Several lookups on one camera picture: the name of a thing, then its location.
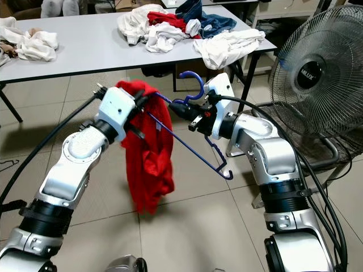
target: electric fan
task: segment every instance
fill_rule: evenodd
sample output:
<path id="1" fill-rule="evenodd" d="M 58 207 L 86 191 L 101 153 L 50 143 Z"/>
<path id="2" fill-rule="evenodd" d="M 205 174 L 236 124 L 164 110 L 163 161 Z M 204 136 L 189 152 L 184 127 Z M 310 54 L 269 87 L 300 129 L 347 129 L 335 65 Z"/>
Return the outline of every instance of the electric fan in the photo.
<path id="1" fill-rule="evenodd" d="M 301 25 L 270 77 L 281 121 L 294 132 L 333 137 L 363 123 L 363 7 L 340 6 Z"/>

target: red clothing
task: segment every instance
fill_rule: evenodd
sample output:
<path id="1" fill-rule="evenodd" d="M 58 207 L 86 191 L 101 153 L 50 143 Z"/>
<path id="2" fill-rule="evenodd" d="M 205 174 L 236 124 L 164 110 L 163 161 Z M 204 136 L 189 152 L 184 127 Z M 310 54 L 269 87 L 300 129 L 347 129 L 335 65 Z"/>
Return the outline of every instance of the red clothing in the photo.
<path id="1" fill-rule="evenodd" d="M 167 22 L 169 25 L 178 27 L 185 33 L 185 27 L 187 24 L 184 19 L 178 19 L 175 14 L 164 14 L 160 12 L 151 11 L 148 13 L 149 24 L 152 26 L 154 24 L 161 24 L 162 22 Z"/>
<path id="2" fill-rule="evenodd" d="M 116 87 L 123 88 L 131 95 L 139 90 L 145 90 L 144 96 L 158 92 L 142 81 L 120 81 Z M 170 160 L 173 137 L 165 129 L 158 130 L 155 121 L 147 112 L 172 129 L 164 101 L 153 96 L 146 103 L 145 111 L 137 114 L 131 121 L 145 134 L 145 139 L 140 139 L 129 131 L 121 145 L 126 148 L 126 173 L 136 209 L 138 212 L 146 210 L 154 213 L 161 196 L 174 191 Z"/>

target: dark blue clothing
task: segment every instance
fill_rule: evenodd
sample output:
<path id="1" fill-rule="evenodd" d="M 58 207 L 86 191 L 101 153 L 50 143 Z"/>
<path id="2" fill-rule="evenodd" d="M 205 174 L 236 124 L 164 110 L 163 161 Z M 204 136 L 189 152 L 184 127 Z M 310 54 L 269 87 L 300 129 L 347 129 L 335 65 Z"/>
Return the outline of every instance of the dark blue clothing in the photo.
<path id="1" fill-rule="evenodd" d="M 206 14 L 202 11 L 201 0 L 187 0 L 175 11 L 176 17 L 183 18 L 185 23 L 191 19 L 198 19 L 201 23 L 199 35 L 204 38 L 210 38 L 223 30 L 231 30 L 235 27 L 236 21 L 232 18 L 222 17 L 217 14 Z M 210 30 L 203 30 L 208 24 L 212 26 Z"/>

